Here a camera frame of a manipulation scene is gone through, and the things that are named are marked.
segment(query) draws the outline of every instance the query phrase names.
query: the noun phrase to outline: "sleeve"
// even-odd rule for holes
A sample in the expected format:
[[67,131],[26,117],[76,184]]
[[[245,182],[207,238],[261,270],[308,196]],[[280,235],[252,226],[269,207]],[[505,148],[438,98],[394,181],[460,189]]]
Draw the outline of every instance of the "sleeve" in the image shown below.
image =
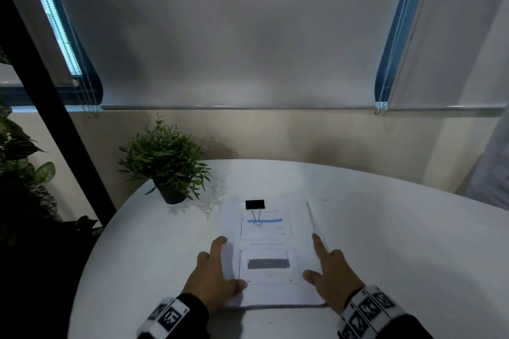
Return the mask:
[[340,339],[433,339],[414,316],[376,286],[355,290],[348,297],[337,335]]
[[138,339],[208,339],[209,311],[199,298],[182,294],[164,298],[137,332]]

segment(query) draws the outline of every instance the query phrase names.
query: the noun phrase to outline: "hand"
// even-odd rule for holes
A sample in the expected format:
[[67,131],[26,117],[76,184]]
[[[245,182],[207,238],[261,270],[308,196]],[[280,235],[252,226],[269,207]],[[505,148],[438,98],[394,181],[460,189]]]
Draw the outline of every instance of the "hand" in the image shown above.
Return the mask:
[[226,280],[223,276],[221,246],[225,243],[226,237],[220,236],[212,242],[210,254],[198,253],[198,264],[182,290],[199,298],[209,312],[224,306],[247,287],[244,280]]
[[366,284],[353,272],[339,249],[331,253],[327,252],[322,240],[315,233],[313,233],[313,245],[320,259],[323,275],[307,269],[302,273],[302,277],[313,284],[318,294],[340,315],[345,309],[347,297],[356,289],[365,287]]

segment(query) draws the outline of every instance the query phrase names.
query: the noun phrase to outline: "white table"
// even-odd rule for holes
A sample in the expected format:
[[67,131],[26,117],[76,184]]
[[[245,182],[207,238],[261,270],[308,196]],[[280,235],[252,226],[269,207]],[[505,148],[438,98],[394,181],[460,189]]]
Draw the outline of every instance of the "white table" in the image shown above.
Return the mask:
[[[303,189],[329,247],[436,338],[509,337],[509,212],[421,185],[297,162],[213,160],[201,201],[167,205],[144,184],[113,217],[81,277],[70,339],[135,338],[219,235],[221,199]],[[224,311],[218,338],[337,338],[325,307]]]

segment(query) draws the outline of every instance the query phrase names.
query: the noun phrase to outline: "finger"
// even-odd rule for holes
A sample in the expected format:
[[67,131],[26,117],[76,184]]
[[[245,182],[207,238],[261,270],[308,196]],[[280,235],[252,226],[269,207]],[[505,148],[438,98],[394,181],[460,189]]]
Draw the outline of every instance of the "finger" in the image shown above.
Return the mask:
[[212,245],[210,246],[210,257],[213,259],[220,259],[221,258],[221,247],[223,244],[225,244],[227,241],[225,236],[219,236],[217,239],[215,239],[212,242]]
[[242,293],[247,288],[247,283],[242,279],[228,280],[228,283],[232,289],[232,297]]
[[302,277],[309,284],[312,284],[316,287],[317,282],[320,281],[320,279],[322,278],[322,275],[318,272],[311,271],[310,269],[307,269],[306,271],[302,272]]
[[202,263],[203,261],[207,260],[209,258],[209,254],[207,252],[200,252],[198,253],[198,257],[196,261],[198,264]]
[[329,253],[325,249],[325,246],[322,243],[322,240],[316,233],[313,233],[313,245],[315,246],[315,252],[318,256],[318,259],[320,259],[320,263],[323,263],[327,261],[329,257]]
[[335,249],[334,251],[329,253],[329,255],[334,257],[334,259],[342,259],[342,260],[345,259],[345,255],[343,254],[343,252],[340,249]]

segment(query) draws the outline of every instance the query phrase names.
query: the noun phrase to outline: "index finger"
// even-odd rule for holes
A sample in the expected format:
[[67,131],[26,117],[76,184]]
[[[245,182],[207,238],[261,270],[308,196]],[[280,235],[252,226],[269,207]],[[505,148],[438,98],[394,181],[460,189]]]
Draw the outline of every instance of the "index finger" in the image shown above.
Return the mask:
[[221,259],[221,247],[227,241],[225,236],[219,236],[210,245],[210,257],[213,259]]
[[313,246],[315,246],[315,252],[321,264],[323,264],[327,259],[330,259],[329,253],[316,233],[313,233]]

